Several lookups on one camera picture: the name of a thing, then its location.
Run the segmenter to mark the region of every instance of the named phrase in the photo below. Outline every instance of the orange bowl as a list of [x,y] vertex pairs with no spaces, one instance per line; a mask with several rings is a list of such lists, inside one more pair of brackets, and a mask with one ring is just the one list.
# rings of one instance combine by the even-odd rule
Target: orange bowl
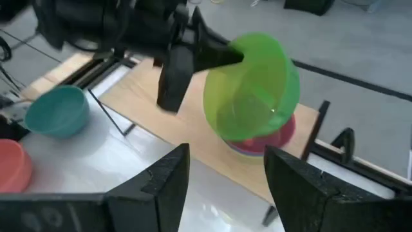
[[32,170],[32,160],[18,142],[0,139],[0,193],[25,190]]

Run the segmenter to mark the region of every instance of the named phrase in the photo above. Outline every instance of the black cable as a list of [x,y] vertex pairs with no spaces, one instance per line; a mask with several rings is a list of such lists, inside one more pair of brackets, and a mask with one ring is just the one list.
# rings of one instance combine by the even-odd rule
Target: black cable
[[16,84],[14,83],[14,81],[12,80],[12,78],[9,76],[9,74],[6,72],[6,70],[5,70],[5,69],[3,68],[3,66],[1,66],[1,65],[0,65],[0,72],[7,78],[8,81],[10,81],[10,82],[15,86],[15,88],[16,88],[18,91],[21,90],[20,87],[18,87],[18,85],[16,85]]
[[1,36],[0,36],[0,47],[3,50],[2,56],[0,56],[0,61],[6,62],[12,59],[12,49]]

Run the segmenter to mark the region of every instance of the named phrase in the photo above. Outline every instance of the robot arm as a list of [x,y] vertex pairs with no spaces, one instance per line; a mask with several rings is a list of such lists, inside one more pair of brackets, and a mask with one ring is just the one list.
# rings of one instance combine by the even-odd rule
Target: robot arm
[[106,53],[114,48],[153,57],[163,66],[159,107],[177,112],[193,73],[234,64],[243,54],[208,28],[186,0],[33,0],[37,30],[56,49],[68,43]]

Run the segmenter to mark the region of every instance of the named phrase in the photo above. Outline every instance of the wooden board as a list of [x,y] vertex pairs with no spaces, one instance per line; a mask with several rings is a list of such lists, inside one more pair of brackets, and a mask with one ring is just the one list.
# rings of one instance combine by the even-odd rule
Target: wooden board
[[[207,72],[196,74],[177,115],[156,106],[160,69],[144,60],[108,90],[100,100],[119,114],[161,139],[178,145],[188,142],[191,155],[220,174],[273,203],[263,159],[246,159],[229,148],[208,125],[203,113],[203,87]],[[296,132],[284,148],[301,158],[318,112],[303,105],[295,111]]]
[[90,55],[76,53],[75,55],[64,61],[62,64],[58,65],[58,67],[54,68],[46,75],[38,78],[36,81],[31,83],[29,87],[25,88],[21,92],[21,95],[26,99],[35,100],[40,95],[46,93],[56,85],[60,84],[73,72],[78,70],[90,60]]

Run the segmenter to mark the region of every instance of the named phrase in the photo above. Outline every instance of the black metal rod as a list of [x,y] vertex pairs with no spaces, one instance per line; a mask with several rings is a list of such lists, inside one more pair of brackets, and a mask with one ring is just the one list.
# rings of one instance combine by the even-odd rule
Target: black metal rod
[[120,132],[121,135],[123,135],[123,131],[120,129],[120,127],[117,125],[115,120],[110,116],[109,112],[104,108],[103,104],[97,99],[97,97],[93,94],[93,92],[88,89],[90,95],[94,98],[94,100],[97,102],[98,106],[103,110],[103,112],[106,114],[106,116],[109,117],[110,121],[115,125],[116,129]]
[[123,136],[127,136],[130,134],[130,132],[136,127],[136,124],[132,123],[132,125],[130,125],[124,132],[123,132]]
[[300,61],[293,60],[293,62],[299,68],[302,68],[302,69],[305,69],[305,70],[308,70],[308,71],[311,71],[311,72],[314,72],[314,73],[318,73],[318,74],[321,74],[321,75],[324,75],[324,76],[327,76],[327,77],[331,77],[331,78],[337,79],[339,81],[344,81],[344,82],[347,82],[349,84],[354,84],[356,86],[359,86],[359,87],[362,87],[362,88],[365,88],[365,89],[368,89],[368,90],[372,90],[374,92],[382,93],[382,94],[389,95],[389,96],[398,97],[399,99],[403,99],[403,100],[407,100],[409,102],[412,102],[412,95],[410,95],[410,94],[398,92],[398,91],[395,91],[395,90],[391,90],[389,88],[385,88],[385,87],[379,86],[377,84],[372,84],[372,83],[369,83],[369,82],[366,82],[366,81],[362,81],[360,79],[356,79],[356,78],[353,78],[353,77],[348,77],[347,75],[343,75],[343,74],[339,74],[339,73],[332,72],[332,71],[329,71],[329,70],[325,70],[323,68],[318,68],[318,67],[312,66],[310,64],[305,64],[305,63],[300,62]]
[[277,209],[274,206],[270,206],[268,208],[268,211],[265,214],[265,218],[262,221],[262,224],[266,227],[271,225],[271,223],[276,219],[276,217],[279,216],[279,212],[277,212]]

